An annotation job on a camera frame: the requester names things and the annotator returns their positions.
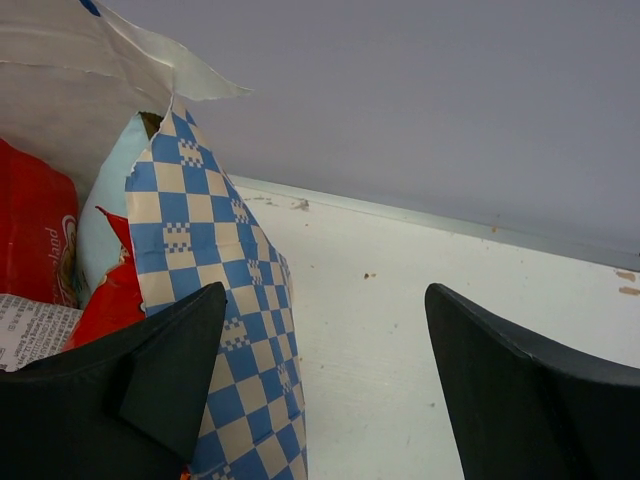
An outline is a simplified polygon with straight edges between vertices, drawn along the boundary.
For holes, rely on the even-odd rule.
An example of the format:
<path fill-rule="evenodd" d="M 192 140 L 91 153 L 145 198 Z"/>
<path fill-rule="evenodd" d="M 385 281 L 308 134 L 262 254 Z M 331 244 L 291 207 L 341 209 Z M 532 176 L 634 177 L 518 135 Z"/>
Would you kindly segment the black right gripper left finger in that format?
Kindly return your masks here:
<path fill-rule="evenodd" d="M 226 308 L 221 283 L 1 375 L 4 479 L 177 479 L 191 462 Z"/>

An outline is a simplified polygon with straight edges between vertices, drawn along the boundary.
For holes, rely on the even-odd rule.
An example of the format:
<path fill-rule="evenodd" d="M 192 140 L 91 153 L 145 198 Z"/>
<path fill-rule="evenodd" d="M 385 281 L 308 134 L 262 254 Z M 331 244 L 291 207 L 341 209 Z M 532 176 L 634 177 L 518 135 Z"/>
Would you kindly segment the light blue cassava chips bag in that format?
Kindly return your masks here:
<path fill-rule="evenodd" d="M 135 114 L 99 169 L 78 223 L 76 290 L 81 308 L 86 307 L 105 273 L 120 257 L 121 243 L 100 210 L 127 216 L 126 178 L 161 122 L 162 117 L 155 113 Z"/>

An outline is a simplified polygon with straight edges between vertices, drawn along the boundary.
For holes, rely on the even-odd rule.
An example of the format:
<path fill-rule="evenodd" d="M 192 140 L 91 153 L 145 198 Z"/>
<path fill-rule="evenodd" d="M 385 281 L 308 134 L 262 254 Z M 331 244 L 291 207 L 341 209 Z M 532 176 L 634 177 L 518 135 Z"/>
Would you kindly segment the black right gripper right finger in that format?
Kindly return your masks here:
<path fill-rule="evenodd" d="M 442 284 L 430 341 L 467 479 L 636 479 L 639 371 L 503 319 Z"/>

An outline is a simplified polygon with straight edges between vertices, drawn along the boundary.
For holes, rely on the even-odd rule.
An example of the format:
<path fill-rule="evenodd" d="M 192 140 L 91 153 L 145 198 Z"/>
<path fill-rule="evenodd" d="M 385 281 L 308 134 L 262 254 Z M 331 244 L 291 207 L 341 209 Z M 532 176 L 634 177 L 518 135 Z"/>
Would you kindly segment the large red fruit candy bag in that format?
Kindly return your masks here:
<path fill-rule="evenodd" d="M 75 308 L 73 182 L 1 142 L 1 292 Z"/>

